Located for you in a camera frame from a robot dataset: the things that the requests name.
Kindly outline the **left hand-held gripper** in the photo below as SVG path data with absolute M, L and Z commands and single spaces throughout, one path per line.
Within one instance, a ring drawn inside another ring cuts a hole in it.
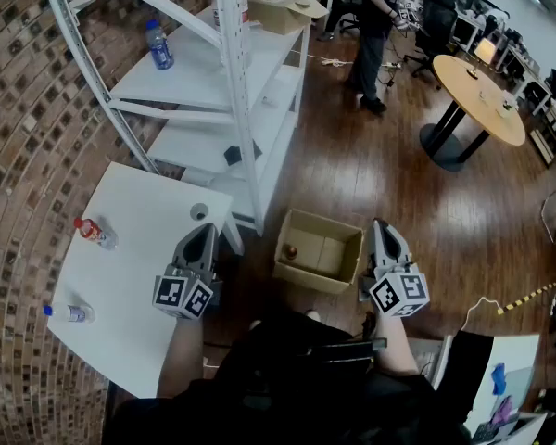
M 173 253 L 177 267 L 197 267 L 212 272 L 218 257 L 219 233 L 209 222 L 185 236 Z M 222 280 L 215 273 L 209 280 L 203 273 L 168 266 L 168 272 L 155 277 L 152 305 L 166 314 L 188 320 L 199 320 L 207 307 L 220 304 Z

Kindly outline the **brown cardboard box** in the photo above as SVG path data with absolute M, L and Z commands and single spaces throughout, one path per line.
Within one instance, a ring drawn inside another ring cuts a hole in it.
M 284 244 L 297 258 L 284 257 Z M 302 210 L 289 210 L 278 235 L 272 276 L 326 294 L 339 295 L 355 281 L 364 230 Z

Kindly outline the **clear bottle with red cap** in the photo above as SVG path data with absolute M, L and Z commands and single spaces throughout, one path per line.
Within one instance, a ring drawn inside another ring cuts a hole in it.
M 114 231 L 102 223 L 97 223 L 90 218 L 75 218 L 74 227 L 80 236 L 97 244 L 106 250 L 114 250 L 118 245 L 118 238 Z

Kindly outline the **clear bottle with blue cap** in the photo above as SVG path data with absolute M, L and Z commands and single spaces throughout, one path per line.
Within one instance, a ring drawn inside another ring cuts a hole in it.
M 95 312 L 88 305 L 51 303 L 43 306 L 44 314 L 53 320 L 75 324 L 89 324 L 95 320 Z

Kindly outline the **person's right forearm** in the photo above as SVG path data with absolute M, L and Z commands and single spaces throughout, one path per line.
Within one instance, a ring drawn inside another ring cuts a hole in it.
M 400 318 L 376 316 L 375 334 L 386 339 L 387 346 L 378 353 L 382 369 L 394 375 L 417 375 L 417 363 Z

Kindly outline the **yellow black striped tape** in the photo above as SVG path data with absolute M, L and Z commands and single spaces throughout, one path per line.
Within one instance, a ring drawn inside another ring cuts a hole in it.
M 497 315 L 501 316 L 503 314 L 505 314 L 506 312 L 510 312 L 512 310 L 515 310 L 516 308 L 523 306 L 524 304 L 526 304 L 527 302 L 531 301 L 532 299 L 536 299 L 537 297 L 541 297 L 544 294 L 553 292 L 554 290 L 556 290 L 556 282 L 552 282 L 549 283 L 547 285 L 544 285 L 532 292 L 530 292 L 529 294 L 516 299 L 515 301 L 506 304 L 503 307 L 500 307 L 497 309 Z

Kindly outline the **blue cloth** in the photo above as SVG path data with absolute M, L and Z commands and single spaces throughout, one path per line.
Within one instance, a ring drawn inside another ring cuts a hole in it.
M 493 381 L 492 394 L 494 396 L 502 396 L 507 387 L 504 363 L 499 363 L 494 367 L 491 373 L 491 378 Z

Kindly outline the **person's black clothing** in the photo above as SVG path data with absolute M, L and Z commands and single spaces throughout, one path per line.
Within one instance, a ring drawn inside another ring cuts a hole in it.
M 103 445 L 470 445 L 461 419 L 419 372 L 320 363 L 309 347 L 346 331 L 281 311 L 234 342 L 212 378 L 170 398 L 125 401 Z

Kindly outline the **round wooden table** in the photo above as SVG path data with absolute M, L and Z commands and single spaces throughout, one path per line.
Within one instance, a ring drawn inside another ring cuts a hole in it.
M 525 142 L 525 129 L 518 110 L 507 119 L 497 112 L 502 90 L 481 70 L 473 79 L 467 69 L 473 65 L 453 56 L 437 56 L 433 68 L 441 88 L 451 97 L 451 102 L 436 123 L 426 124 L 420 131 L 421 146 L 437 166 L 458 172 L 476 150 L 490 138 L 509 146 Z M 470 117 L 480 128 L 480 133 L 463 146 L 454 134 L 464 117 Z

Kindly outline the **low wooden shelf unit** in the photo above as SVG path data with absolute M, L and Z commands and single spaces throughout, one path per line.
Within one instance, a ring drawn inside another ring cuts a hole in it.
M 535 119 L 537 122 L 529 138 L 544 164 L 549 167 L 556 161 L 556 101 L 551 99 Z

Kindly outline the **blue label plastic bottle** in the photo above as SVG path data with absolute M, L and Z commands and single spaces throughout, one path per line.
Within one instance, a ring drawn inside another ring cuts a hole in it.
M 168 47 L 166 33 L 156 19 L 150 19 L 146 23 L 145 38 L 156 68 L 171 68 L 174 64 L 173 55 Z

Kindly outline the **open laptop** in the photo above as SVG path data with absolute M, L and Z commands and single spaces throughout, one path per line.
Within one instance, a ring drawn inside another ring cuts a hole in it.
M 535 445 L 546 413 L 521 413 L 512 409 L 512 396 L 503 398 L 488 422 L 478 426 L 472 445 Z

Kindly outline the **black office chair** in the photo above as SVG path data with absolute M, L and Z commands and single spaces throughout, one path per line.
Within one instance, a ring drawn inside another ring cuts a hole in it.
M 424 70 L 435 74 L 435 57 L 457 55 L 459 47 L 451 42 L 457 19 L 455 0 L 423 0 L 423 19 L 415 33 L 415 49 L 421 50 L 423 56 L 405 55 L 403 58 L 405 63 L 410 60 L 419 63 L 411 73 L 413 78 Z

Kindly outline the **flapped cardboard carton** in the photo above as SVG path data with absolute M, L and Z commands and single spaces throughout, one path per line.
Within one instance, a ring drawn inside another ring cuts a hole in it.
M 329 11 L 317 0 L 247 0 L 250 21 L 267 32 L 286 35 L 304 28 Z

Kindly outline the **black chair metal frame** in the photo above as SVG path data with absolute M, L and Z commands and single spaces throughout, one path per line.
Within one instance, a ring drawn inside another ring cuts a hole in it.
M 388 345 L 384 337 L 309 347 L 302 358 L 320 363 L 367 362 Z

